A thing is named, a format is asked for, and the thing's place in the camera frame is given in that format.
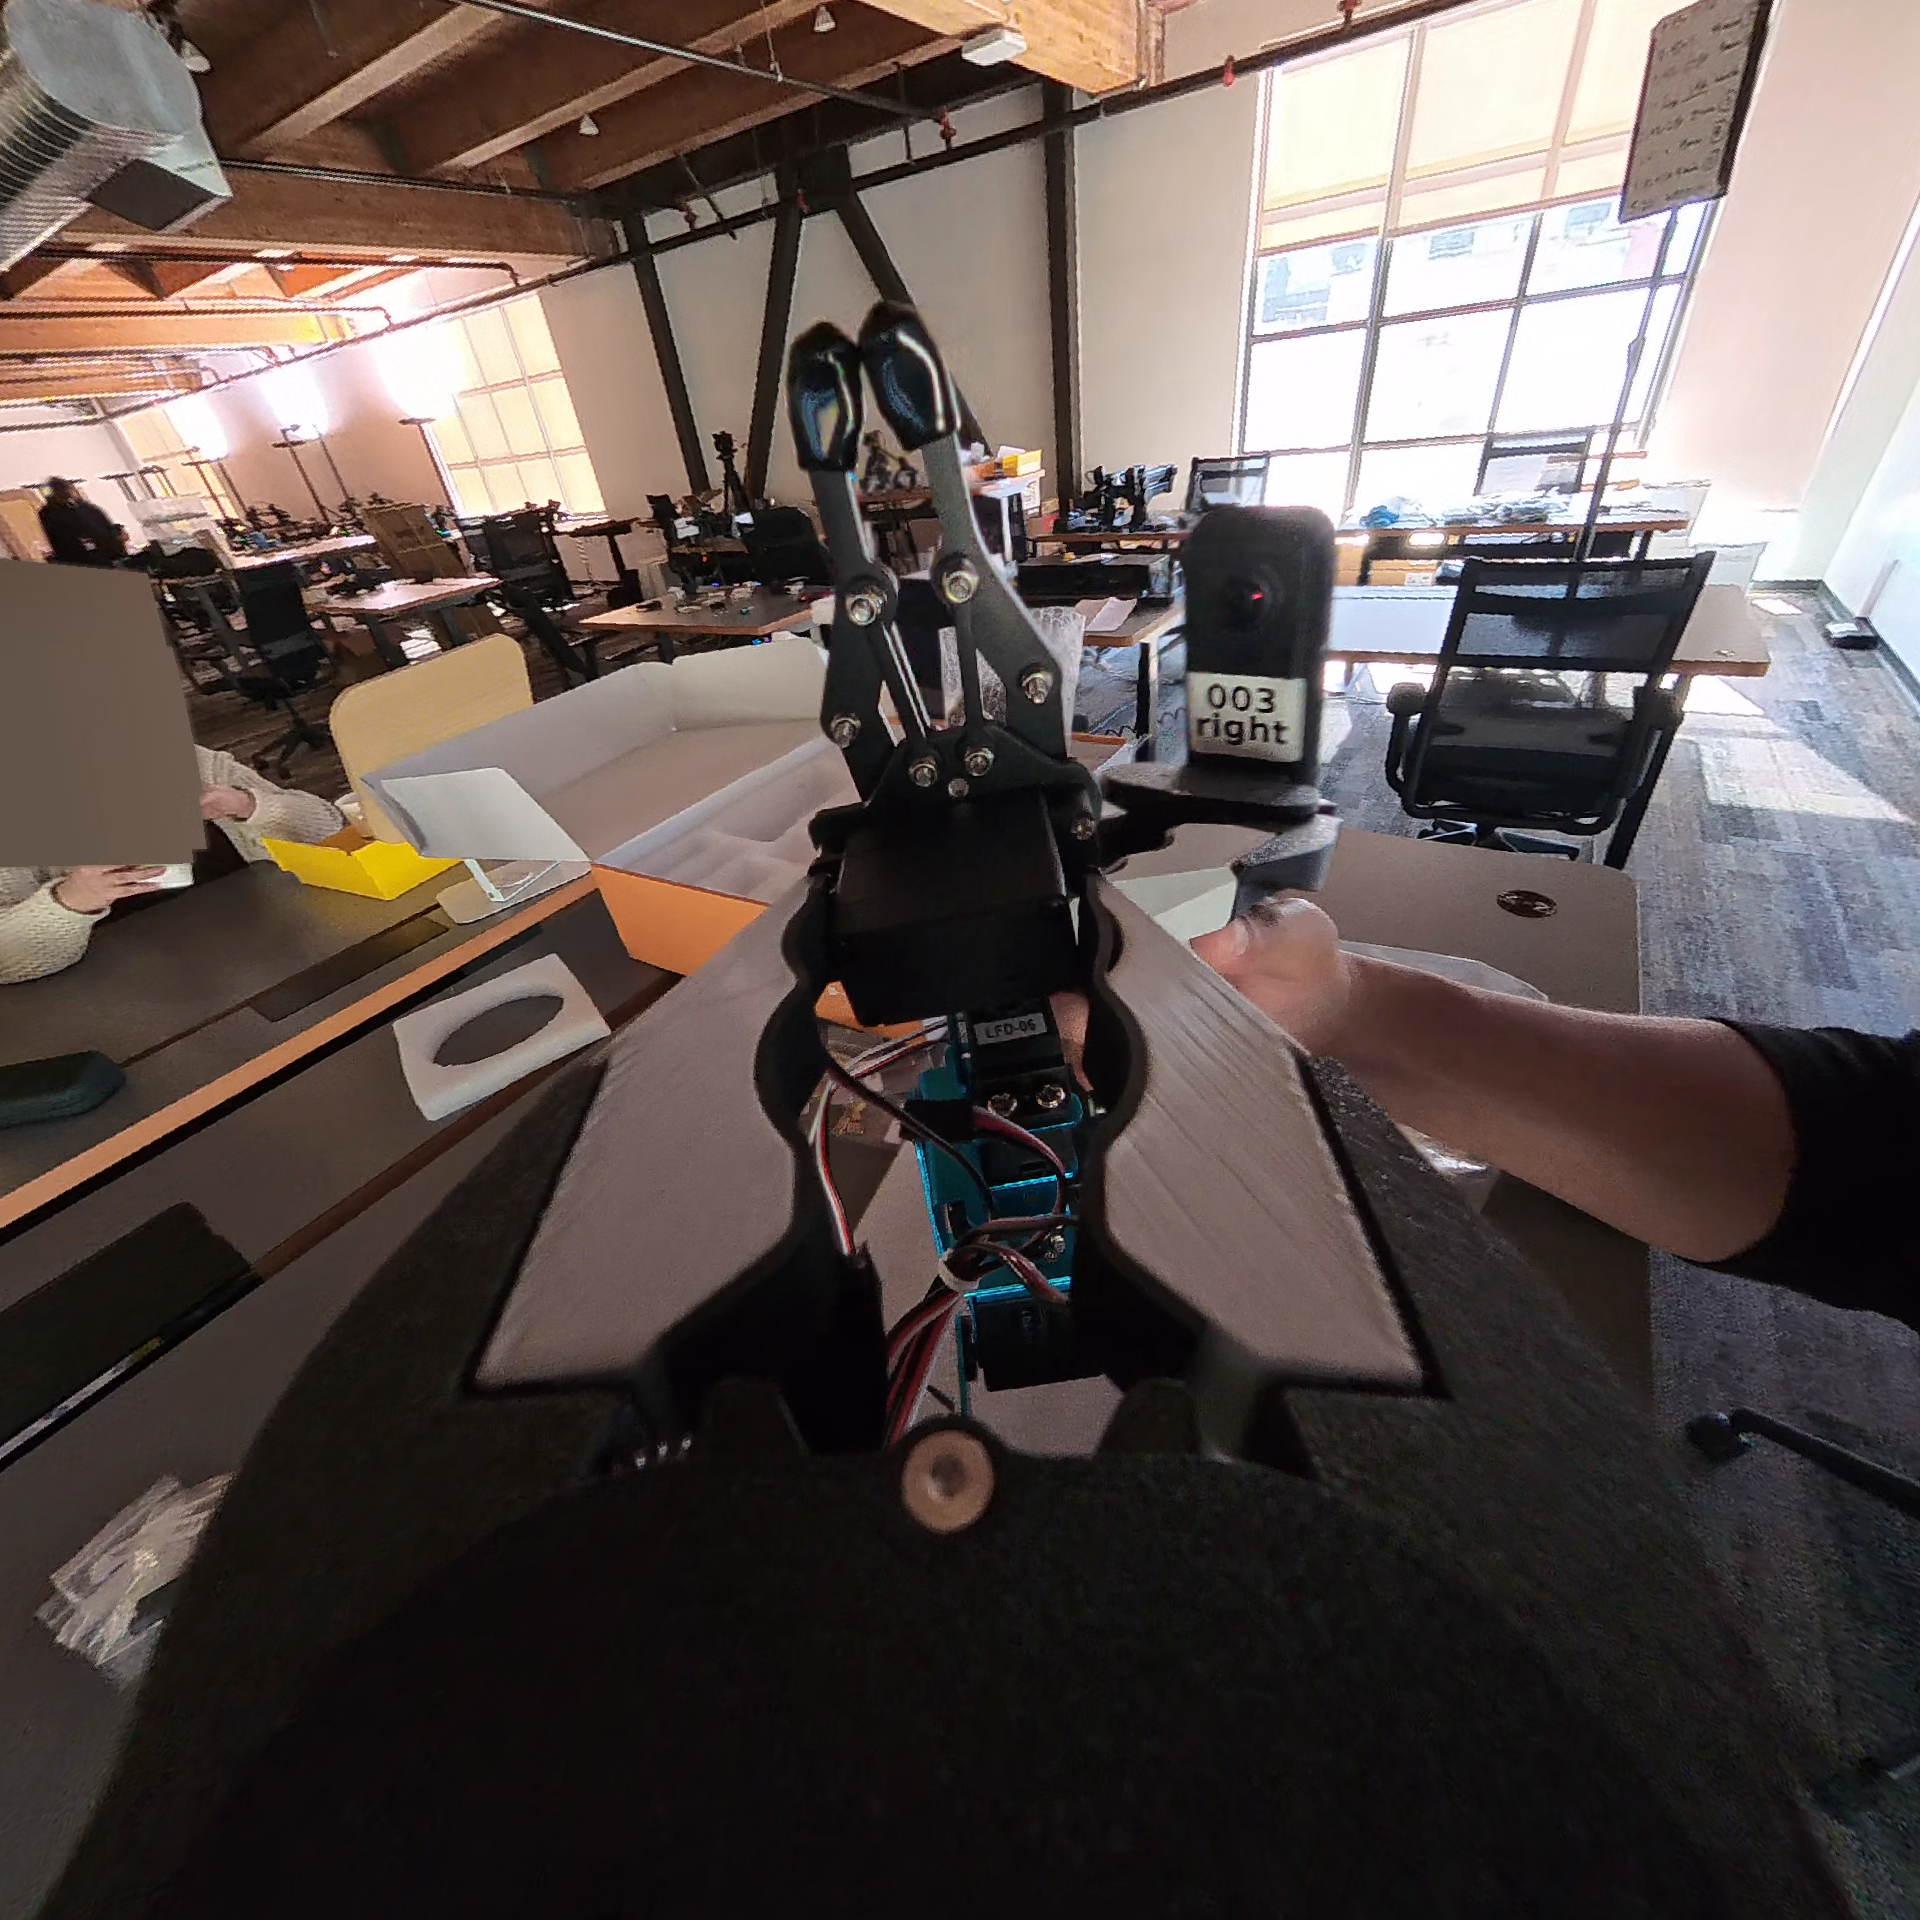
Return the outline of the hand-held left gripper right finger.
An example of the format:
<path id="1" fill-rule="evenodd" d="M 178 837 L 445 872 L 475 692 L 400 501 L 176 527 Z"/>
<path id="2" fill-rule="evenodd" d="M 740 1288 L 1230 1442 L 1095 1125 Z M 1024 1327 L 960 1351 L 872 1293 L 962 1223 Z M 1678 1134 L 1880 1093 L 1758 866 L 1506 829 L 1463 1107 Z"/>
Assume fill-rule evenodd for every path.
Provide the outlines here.
<path id="1" fill-rule="evenodd" d="M 1424 1359 L 1299 1050 L 1116 890 L 1080 906 L 1074 1323 L 1118 1384 L 1416 1394 Z"/>

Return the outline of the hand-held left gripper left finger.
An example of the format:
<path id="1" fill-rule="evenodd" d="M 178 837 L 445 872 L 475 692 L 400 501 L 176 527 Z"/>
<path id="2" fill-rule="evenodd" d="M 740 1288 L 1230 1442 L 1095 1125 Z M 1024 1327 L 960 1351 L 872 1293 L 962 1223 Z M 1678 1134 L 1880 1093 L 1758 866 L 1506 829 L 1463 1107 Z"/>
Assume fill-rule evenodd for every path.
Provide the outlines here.
<path id="1" fill-rule="evenodd" d="M 826 900 L 789 890 L 611 1047 L 474 1381 L 702 1402 L 813 1357 L 846 1278 L 805 1107 Z"/>

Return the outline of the black toy robot claw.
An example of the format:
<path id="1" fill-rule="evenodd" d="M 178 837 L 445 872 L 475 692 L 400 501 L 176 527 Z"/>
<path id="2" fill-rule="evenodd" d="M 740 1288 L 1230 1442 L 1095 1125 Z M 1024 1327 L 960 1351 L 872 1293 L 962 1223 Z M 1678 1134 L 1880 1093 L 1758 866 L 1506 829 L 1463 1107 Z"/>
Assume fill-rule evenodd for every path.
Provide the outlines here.
<path id="1" fill-rule="evenodd" d="M 976 1016 L 1068 992 L 1100 799 L 1069 755 L 1064 666 L 976 527 L 958 391 L 922 312 L 878 302 L 789 348 L 787 416 L 832 557 L 822 731 L 858 805 L 812 826 L 822 978 L 863 1023 Z M 922 458 L 942 523 L 930 587 L 962 707 L 938 720 L 900 627 L 900 587 L 858 496 L 863 398 Z"/>

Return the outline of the person's right forearm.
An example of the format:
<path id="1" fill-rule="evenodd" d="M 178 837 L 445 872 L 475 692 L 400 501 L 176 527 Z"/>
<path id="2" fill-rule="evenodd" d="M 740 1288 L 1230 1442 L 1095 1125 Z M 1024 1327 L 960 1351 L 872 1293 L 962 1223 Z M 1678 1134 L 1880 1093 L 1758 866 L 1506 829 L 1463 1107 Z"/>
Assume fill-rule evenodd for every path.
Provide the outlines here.
<path id="1" fill-rule="evenodd" d="M 1726 1261 L 1786 1212 L 1788 1095 L 1727 1023 L 1586 1012 L 1339 955 L 1302 1039 L 1396 1119 L 1655 1251 Z"/>

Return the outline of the dark grey desk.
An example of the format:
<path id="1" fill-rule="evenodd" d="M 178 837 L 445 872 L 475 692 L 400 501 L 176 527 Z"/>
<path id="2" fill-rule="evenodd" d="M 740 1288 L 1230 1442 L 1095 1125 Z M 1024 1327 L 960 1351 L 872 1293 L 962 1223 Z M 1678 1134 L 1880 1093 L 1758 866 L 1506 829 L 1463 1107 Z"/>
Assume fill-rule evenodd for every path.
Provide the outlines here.
<path id="1" fill-rule="evenodd" d="M 1469 957 L 1570 1006 L 1640 1007 L 1638 895 L 1620 871 L 1347 829 L 1323 902 L 1365 944 Z M 186 1203 L 260 1275 L 4 1468 L 4 1915 L 35 1915 L 59 1876 L 128 1723 L 128 1693 L 38 1621 L 52 1573 L 155 1478 L 232 1472 L 378 1267 L 558 1074 L 427 1130 L 382 1019 L 4 1247 L 4 1288 L 20 1292 Z"/>

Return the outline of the brown wooden desk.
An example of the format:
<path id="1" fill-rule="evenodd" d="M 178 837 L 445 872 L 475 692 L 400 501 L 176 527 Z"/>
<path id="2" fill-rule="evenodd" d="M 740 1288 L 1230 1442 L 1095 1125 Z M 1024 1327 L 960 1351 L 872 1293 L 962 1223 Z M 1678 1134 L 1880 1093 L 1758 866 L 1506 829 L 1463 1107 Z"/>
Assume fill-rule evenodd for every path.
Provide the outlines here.
<path id="1" fill-rule="evenodd" d="M 7 984 L 4 1066 L 101 1051 L 125 1084 L 85 1115 L 4 1130 L 4 1234 L 488 972 L 555 952 L 605 1006 L 639 983 L 592 879 L 468 926 L 442 890 L 382 902 L 252 866 L 104 923 L 76 967 Z"/>

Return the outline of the black desk panel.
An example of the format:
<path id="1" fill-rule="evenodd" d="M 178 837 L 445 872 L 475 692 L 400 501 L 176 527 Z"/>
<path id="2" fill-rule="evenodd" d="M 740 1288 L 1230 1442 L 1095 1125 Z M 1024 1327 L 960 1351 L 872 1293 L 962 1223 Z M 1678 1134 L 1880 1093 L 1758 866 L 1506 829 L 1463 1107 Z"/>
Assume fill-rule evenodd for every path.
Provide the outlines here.
<path id="1" fill-rule="evenodd" d="M 168 1207 L 2 1312 L 2 1463 L 35 1452 L 260 1285 L 189 1205 Z"/>

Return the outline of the person's right hand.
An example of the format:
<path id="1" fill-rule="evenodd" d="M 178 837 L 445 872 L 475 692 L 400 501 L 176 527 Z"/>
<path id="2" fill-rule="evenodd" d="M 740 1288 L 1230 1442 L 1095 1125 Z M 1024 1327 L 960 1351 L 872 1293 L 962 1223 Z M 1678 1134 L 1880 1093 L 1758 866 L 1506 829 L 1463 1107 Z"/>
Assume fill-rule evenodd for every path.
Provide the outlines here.
<path id="1" fill-rule="evenodd" d="M 1358 1032 L 1365 967 L 1304 893 L 1267 898 L 1191 951 L 1310 1056 L 1339 1059 Z"/>

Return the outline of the black mesh office chair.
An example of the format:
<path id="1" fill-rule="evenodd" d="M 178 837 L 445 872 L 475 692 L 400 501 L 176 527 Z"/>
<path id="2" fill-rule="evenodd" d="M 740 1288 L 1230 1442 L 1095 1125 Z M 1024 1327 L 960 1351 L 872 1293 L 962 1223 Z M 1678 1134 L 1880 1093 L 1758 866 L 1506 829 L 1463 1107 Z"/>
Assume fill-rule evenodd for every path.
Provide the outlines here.
<path id="1" fill-rule="evenodd" d="M 1392 686 L 1388 787 L 1442 845 L 1579 859 L 1680 730 L 1672 658 L 1714 552 L 1464 560 L 1431 683 Z"/>

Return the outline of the bright paned window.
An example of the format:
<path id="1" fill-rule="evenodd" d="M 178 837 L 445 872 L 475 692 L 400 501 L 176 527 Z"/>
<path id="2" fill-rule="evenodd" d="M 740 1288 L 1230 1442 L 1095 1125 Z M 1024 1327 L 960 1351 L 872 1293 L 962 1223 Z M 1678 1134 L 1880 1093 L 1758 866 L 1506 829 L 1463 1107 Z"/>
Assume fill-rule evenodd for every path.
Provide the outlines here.
<path id="1" fill-rule="evenodd" d="M 1475 4 L 1264 76 L 1239 450 L 1350 522 L 1518 494 L 1504 439 L 1640 461 L 1709 212 L 1620 192 L 1670 4 Z"/>

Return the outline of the yellow box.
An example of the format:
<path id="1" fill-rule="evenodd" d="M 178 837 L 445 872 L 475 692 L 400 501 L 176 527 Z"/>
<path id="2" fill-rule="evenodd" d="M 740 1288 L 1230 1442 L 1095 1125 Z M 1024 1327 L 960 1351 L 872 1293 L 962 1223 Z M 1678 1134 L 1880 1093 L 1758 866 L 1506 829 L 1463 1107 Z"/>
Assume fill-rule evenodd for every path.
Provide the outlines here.
<path id="1" fill-rule="evenodd" d="M 391 902 L 458 869 L 459 859 L 424 858 L 406 844 L 375 839 L 350 826 L 317 844 L 264 837 L 271 864 L 304 886 Z"/>

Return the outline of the white parts box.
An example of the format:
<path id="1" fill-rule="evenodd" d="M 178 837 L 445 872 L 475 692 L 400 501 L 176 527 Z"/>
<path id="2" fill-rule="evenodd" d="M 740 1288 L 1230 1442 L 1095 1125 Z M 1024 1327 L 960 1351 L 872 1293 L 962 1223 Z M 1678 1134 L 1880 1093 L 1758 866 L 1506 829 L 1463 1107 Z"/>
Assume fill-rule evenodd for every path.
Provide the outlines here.
<path id="1" fill-rule="evenodd" d="M 858 795 L 822 694 L 826 651 L 782 635 L 635 663 L 400 760 L 502 768 L 590 864 L 765 906 L 810 864 L 812 818 Z"/>

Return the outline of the yellow chair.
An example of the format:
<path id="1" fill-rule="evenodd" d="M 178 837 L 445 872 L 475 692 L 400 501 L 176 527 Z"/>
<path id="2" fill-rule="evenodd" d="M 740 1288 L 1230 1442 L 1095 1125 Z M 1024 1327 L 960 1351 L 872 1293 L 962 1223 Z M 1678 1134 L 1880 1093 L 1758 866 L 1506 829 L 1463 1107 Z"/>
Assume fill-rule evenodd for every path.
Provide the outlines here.
<path id="1" fill-rule="evenodd" d="M 330 708 L 326 727 L 367 818 L 375 807 L 373 772 L 532 703 L 520 645 L 494 632 L 346 687 Z"/>

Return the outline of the pile of small parts bags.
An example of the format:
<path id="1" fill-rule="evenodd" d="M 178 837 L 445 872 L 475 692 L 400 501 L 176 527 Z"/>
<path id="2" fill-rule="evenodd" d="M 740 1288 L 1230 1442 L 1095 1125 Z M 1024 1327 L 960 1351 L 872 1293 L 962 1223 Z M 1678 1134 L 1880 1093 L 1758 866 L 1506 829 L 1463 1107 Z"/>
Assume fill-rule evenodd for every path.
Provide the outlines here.
<path id="1" fill-rule="evenodd" d="M 231 1478 L 165 1474 L 107 1519 L 51 1574 L 36 1621 L 55 1643 L 130 1691 Z"/>

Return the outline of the hanging grey sign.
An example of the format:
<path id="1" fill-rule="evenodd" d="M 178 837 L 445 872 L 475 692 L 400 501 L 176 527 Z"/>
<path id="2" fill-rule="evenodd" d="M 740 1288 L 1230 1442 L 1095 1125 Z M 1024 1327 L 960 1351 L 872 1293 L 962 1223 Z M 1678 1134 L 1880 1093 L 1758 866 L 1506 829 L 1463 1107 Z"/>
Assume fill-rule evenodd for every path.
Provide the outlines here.
<path id="1" fill-rule="evenodd" d="M 1760 77 L 1772 2 L 1693 2 L 1648 37 L 1618 222 L 1719 202 Z"/>

